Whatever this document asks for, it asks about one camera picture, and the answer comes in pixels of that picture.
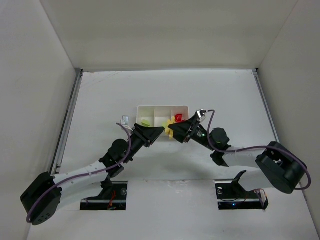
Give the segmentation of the yellow lego piece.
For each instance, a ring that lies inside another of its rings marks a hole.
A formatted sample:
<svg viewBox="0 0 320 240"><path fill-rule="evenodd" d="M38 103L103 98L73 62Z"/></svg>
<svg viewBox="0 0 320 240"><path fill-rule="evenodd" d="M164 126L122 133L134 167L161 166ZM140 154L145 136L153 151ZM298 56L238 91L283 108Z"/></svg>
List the yellow lego piece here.
<svg viewBox="0 0 320 240"><path fill-rule="evenodd" d="M175 124L175 119L174 119L174 116L171 117L171 119L168 119L171 121L171 124ZM168 128L165 128L165 134L169 137L169 139L173 139L173 136L174 136L174 131L172 129L170 129L169 127Z"/></svg>

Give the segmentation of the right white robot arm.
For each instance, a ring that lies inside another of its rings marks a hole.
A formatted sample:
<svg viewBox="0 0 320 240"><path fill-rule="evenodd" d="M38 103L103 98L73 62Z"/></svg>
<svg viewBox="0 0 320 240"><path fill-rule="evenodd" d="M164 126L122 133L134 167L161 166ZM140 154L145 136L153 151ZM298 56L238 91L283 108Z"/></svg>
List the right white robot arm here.
<svg viewBox="0 0 320 240"><path fill-rule="evenodd" d="M197 115L169 124L168 129L173 131L172 137L182 144L193 140L211 150L210 157L218 166L253 168L238 181L248 192L273 187L291 194L311 186L307 165L277 141L268 145L233 147L223 128L204 128Z"/></svg>

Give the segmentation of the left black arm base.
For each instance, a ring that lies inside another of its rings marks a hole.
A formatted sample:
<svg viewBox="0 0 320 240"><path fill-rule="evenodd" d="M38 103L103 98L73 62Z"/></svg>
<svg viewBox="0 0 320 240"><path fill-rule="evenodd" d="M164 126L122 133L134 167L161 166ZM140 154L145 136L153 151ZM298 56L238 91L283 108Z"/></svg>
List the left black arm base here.
<svg viewBox="0 0 320 240"><path fill-rule="evenodd" d="M125 211L127 208L127 181L114 181L98 196L88 197L80 202L81 211Z"/></svg>

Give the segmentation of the red round lego piece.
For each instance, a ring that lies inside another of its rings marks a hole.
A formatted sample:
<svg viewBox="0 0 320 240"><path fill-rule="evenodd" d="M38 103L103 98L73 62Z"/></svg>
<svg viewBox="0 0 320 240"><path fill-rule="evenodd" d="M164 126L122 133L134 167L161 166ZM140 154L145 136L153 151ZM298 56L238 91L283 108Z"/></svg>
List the red round lego piece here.
<svg viewBox="0 0 320 240"><path fill-rule="evenodd" d="M175 123L182 123L182 122L184 122L185 120L184 120L184 117L183 117L183 115L181 114L181 113L178 113L178 114L176 114L175 116L174 116L174 122Z"/></svg>

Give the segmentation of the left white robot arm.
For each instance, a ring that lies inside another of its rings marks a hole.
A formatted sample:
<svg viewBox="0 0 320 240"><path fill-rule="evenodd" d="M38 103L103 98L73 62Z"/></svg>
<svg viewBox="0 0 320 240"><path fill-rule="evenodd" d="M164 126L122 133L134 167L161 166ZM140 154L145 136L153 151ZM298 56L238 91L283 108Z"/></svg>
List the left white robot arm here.
<svg viewBox="0 0 320 240"><path fill-rule="evenodd" d="M26 222L34 226L44 223L70 193L90 185L98 185L101 190L124 170L123 164L132 161L141 148L149 148L164 130L161 126L145 127L136 123L132 132L124 130L127 139L115 140L98 161L64 174L51 175L47 171L39 174L20 196L27 213Z"/></svg>

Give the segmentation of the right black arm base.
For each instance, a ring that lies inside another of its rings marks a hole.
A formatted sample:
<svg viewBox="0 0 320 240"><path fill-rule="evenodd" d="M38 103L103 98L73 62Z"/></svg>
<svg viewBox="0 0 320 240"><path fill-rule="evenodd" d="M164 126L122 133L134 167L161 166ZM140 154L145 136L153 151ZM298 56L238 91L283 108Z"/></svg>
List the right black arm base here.
<svg viewBox="0 0 320 240"><path fill-rule="evenodd" d="M215 182L217 206L222 210L266 210L269 200L262 188L246 191L239 183L246 173L241 171L233 179L223 179Z"/></svg>

